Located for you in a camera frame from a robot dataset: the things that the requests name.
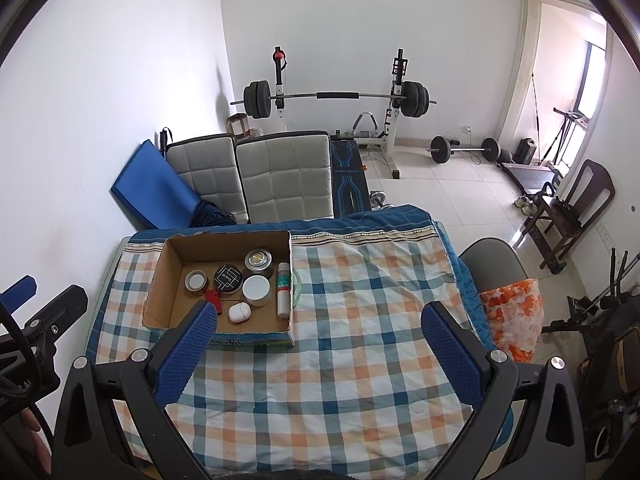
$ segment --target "cardboard box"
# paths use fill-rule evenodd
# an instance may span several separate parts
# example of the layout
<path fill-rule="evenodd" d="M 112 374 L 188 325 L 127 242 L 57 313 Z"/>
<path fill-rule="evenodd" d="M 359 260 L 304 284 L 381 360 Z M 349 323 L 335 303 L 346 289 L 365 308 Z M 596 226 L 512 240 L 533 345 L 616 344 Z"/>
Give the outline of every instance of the cardboard box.
<path fill-rule="evenodd" d="M 251 317 L 247 321 L 234 324 L 229 321 L 227 312 L 233 304 L 244 301 L 242 288 L 233 294 L 220 294 L 222 314 L 218 316 L 218 327 L 211 344 L 292 346 L 295 339 L 291 317 L 278 317 L 276 306 L 278 264 L 291 264 L 291 238 L 288 231 L 203 232 L 167 239 L 146 298 L 142 324 L 148 328 L 177 326 L 196 301 L 204 299 L 204 295 L 190 292 L 184 286 L 185 277 L 190 271 L 204 270 L 212 282 L 219 266 L 233 264 L 247 278 L 251 273 L 244 265 L 244 257 L 258 248 L 268 249 L 273 256 L 275 270 L 269 279 L 271 298 L 265 306 L 252 306 Z"/>

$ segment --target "barbell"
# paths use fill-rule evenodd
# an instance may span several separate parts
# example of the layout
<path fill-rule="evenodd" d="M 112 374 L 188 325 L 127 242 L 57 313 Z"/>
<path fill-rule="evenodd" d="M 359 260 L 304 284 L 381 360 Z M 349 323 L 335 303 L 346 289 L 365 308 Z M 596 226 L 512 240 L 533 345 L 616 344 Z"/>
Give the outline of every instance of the barbell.
<path fill-rule="evenodd" d="M 433 137 L 431 147 L 427 149 L 431 153 L 431 158 L 438 164 L 444 164 L 451 158 L 452 152 L 482 152 L 482 156 L 489 162 L 495 162 L 500 155 L 498 142 L 491 137 L 482 141 L 480 148 L 452 148 L 449 139 L 441 136 Z"/>
<path fill-rule="evenodd" d="M 421 117 L 429 109 L 429 104 L 437 104 L 429 99 L 429 92 L 420 83 L 405 81 L 402 83 L 400 95 L 365 94 L 359 92 L 312 92 L 306 94 L 271 95 L 268 81 L 253 81 L 244 87 L 242 101 L 233 101 L 232 105 L 244 105 L 244 111 L 254 119 L 263 119 L 271 115 L 271 101 L 276 99 L 293 99 L 298 97 L 315 97 L 316 99 L 360 99 L 361 97 L 382 97 L 398 99 L 400 111 L 405 117 Z"/>

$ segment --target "silver bolt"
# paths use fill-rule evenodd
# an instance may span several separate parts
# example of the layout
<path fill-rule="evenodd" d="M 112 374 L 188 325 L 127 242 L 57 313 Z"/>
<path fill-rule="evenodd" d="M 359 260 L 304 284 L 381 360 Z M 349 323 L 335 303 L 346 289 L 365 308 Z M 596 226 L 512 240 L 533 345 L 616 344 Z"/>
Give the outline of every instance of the silver bolt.
<path fill-rule="evenodd" d="M 142 362 L 149 355 L 149 352 L 144 348 L 138 348 L 134 350 L 133 354 L 131 354 L 131 360 L 137 363 Z"/>
<path fill-rule="evenodd" d="M 80 356 L 76 358 L 76 360 L 74 361 L 74 368 L 77 368 L 79 370 L 80 368 L 84 368 L 86 364 L 87 364 L 86 357 Z"/>
<path fill-rule="evenodd" d="M 503 363 L 507 360 L 507 354 L 505 354 L 502 350 L 492 350 L 491 359 L 493 359 L 497 363 Z"/>
<path fill-rule="evenodd" d="M 560 357 L 552 357 L 551 365 L 553 368 L 557 368 L 558 370 L 562 370 L 564 368 L 564 361 Z"/>

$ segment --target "plaid tablecloth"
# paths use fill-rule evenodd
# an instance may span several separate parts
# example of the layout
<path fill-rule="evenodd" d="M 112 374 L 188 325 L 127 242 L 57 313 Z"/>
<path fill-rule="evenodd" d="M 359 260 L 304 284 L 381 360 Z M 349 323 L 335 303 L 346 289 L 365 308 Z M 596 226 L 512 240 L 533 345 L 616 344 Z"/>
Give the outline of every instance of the plaid tablecloth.
<path fill-rule="evenodd" d="M 439 300 L 470 324 L 424 215 L 418 228 L 292 229 L 296 345 L 209 349 L 166 407 L 211 473 L 327 468 L 399 480 L 435 466 L 470 409 L 423 339 L 420 312 Z M 161 248 L 132 240 L 122 253 L 88 349 L 97 363 L 158 340 L 141 321 Z M 148 458 L 126 407 L 116 409 L 134 453 Z"/>

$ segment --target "shoe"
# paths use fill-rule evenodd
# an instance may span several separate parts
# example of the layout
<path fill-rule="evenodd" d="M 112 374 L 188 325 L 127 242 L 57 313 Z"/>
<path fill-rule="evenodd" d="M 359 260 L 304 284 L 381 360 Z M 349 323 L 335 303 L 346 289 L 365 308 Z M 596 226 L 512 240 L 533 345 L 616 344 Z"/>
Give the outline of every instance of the shoe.
<path fill-rule="evenodd" d="M 526 195 L 523 195 L 521 197 L 518 197 L 516 200 L 514 200 L 513 205 L 516 206 L 518 209 L 522 209 L 527 202 L 530 202 L 530 200 L 527 198 Z"/>
<path fill-rule="evenodd" d="M 526 216 L 533 216 L 536 214 L 536 211 L 538 210 L 538 208 L 534 205 L 534 203 L 529 200 L 523 207 L 522 207 L 522 213 Z"/>

